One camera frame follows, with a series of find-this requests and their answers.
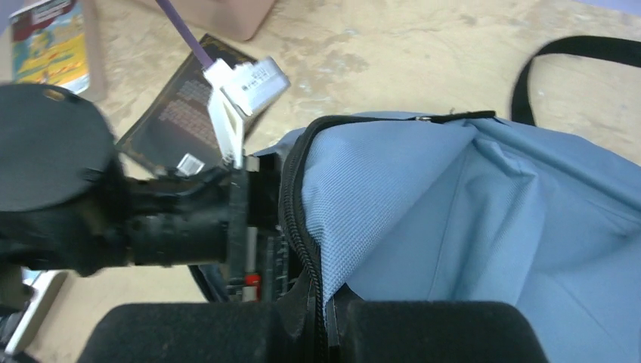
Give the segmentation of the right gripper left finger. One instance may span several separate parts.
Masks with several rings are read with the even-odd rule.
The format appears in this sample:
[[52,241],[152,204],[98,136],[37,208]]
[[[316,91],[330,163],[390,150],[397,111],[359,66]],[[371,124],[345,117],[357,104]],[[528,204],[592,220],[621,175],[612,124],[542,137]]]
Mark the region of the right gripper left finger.
[[132,303],[95,326],[80,362],[298,362],[275,305]]

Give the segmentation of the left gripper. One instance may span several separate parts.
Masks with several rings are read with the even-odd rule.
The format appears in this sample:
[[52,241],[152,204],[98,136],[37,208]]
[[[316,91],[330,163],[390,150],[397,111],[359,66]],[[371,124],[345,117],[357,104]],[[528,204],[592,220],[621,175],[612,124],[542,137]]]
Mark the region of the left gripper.
[[242,169],[129,178],[123,234],[133,265],[189,265],[210,301],[266,301],[293,284],[278,222],[282,159],[248,156]]

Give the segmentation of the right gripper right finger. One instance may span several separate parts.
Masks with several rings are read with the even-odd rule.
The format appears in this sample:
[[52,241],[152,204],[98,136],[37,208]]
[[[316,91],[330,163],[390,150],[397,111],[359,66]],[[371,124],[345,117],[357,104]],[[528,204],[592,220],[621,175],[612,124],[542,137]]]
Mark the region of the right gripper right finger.
[[545,362],[528,320],[502,302],[331,300],[332,362]]

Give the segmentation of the black book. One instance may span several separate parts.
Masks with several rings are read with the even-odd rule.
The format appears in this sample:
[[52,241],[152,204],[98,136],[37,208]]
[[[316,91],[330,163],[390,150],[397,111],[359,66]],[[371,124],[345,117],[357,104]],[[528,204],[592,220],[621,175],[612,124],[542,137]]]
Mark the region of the black book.
[[153,174],[174,169],[183,175],[221,161],[206,109],[210,84],[190,54],[141,118],[120,138],[117,149]]

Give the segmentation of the blue backpack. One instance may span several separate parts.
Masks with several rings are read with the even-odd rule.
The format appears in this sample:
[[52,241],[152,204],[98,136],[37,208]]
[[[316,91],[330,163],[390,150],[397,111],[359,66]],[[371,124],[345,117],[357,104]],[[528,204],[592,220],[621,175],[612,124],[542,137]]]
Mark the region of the blue backpack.
[[545,362],[640,360],[640,168],[534,124],[524,67],[493,113],[325,116],[287,157],[290,230],[319,248],[311,296],[493,302],[529,322]]

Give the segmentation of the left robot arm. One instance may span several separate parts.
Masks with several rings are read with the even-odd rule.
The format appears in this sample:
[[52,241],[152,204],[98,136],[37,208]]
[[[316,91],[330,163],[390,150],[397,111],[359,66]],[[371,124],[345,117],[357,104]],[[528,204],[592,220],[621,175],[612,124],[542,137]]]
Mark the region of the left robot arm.
[[298,270],[280,236],[278,156],[245,169],[128,177],[92,102],[54,85],[1,86],[1,265],[73,270],[225,266],[194,272],[210,301],[275,301]]

